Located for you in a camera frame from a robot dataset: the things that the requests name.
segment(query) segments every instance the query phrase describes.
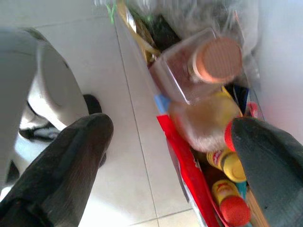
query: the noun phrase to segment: red cap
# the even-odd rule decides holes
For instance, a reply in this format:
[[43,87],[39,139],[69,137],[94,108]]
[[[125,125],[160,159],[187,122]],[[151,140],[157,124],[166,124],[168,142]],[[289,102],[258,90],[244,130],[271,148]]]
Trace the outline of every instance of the red cap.
[[228,123],[225,129],[224,140],[226,146],[233,152],[236,151],[232,142],[232,121]]
[[224,219],[232,226],[243,226],[250,221],[250,209],[239,196],[230,196],[220,204]]

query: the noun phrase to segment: yellow bottle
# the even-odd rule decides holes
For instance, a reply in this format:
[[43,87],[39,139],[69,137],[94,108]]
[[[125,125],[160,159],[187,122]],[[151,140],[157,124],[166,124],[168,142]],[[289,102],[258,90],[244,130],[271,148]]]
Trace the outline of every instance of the yellow bottle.
[[210,165],[222,170],[230,180],[237,183],[246,181],[243,166],[237,153],[225,148],[207,153],[206,158]]

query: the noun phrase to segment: floor tile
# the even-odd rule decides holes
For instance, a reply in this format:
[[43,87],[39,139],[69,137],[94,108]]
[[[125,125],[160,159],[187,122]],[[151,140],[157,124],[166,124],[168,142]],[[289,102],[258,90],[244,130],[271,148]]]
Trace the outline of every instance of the floor tile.
[[107,161],[98,171],[81,227],[118,227],[156,217],[115,27],[95,18],[39,28],[67,60],[85,93],[114,123]]
[[156,119],[159,112],[144,78],[146,71],[140,67],[118,19],[116,26],[157,216],[187,210],[190,205],[179,185],[163,131]]
[[0,1],[0,25],[42,26],[92,16],[106,16],[106,7],[93,0],[14,0]]
[[199,227],[193,210],[184,211],[159,219],[159,227]]
[[141,224],[132,225],[131,227],[159,227],[157,220],[147,221]]

